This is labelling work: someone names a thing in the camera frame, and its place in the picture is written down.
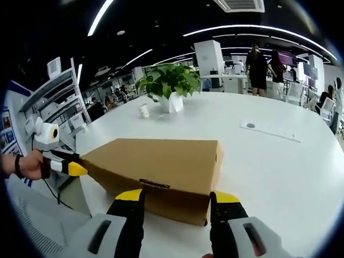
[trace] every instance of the white flower pot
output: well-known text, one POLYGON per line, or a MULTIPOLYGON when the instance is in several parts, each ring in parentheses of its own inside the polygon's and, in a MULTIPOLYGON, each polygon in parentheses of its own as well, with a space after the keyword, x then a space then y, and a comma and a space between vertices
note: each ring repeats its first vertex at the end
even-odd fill
POLYGON ((183 106, 183 96, 172 92, 169 99, 165 96, 159 97, 160 105, 165 113, 175 113, 181 111, 183 106))

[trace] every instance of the black wristband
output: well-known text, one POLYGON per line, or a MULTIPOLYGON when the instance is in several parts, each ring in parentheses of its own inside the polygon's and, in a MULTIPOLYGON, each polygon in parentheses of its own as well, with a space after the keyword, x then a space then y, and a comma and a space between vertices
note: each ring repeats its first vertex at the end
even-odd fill
POLYGON ((20 179, 23 178, 22 172, 20 172, 20 165, 19 165, 19 160, 20 160, 22 157, 23 157, 23 156, 21 156, 21 155, 17 155, 17 156, 16 156, 16 161, 15 161, 16 175, 17 175, 20 179))

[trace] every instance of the cardboard box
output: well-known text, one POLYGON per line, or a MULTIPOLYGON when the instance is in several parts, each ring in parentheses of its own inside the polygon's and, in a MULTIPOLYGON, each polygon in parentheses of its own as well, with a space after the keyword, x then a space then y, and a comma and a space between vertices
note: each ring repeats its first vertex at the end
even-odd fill
POLYGON ((114 196, 144 187, 146 210, 204 226, 222 156, 217 141, 116 139, 82 159, 114 196))

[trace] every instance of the small white cup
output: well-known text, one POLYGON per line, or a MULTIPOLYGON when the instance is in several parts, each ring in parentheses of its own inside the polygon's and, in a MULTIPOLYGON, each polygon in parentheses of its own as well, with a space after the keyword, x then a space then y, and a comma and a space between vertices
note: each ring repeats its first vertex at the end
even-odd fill
POLYGON ((149 117, 149 111, 147 108, 147 104, 143 104, 142 106, 140 106, 140 114, 141 114, 141 117, 143 117, 143 118, 149 117))

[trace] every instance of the round white table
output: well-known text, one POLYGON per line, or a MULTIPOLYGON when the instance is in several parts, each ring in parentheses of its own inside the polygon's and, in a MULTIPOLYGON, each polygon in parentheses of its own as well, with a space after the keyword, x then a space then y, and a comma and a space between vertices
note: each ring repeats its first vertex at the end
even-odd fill
MULTIPOLYGON (((217 190, 237 196, 249 216, 282 238, 291 255, 311 257, 334 229, 344 200, 344 153, 316 113, 273 99, 203 92, 184 99, 184 110, 163 114, 140 97, 100 117, 76 136, 85 154, 116 138, 214 139, 224 151, 217 190), (147 103, 148 119, 139 106, 147 103), (241 128, 269 125, 288 140, 241 128)), ((80 178, 91 214, 113 201, 89 176, 80 178)), ((198 227, 146 212, 140 257, 201 258, 211 253, 210 226, 198 227)))

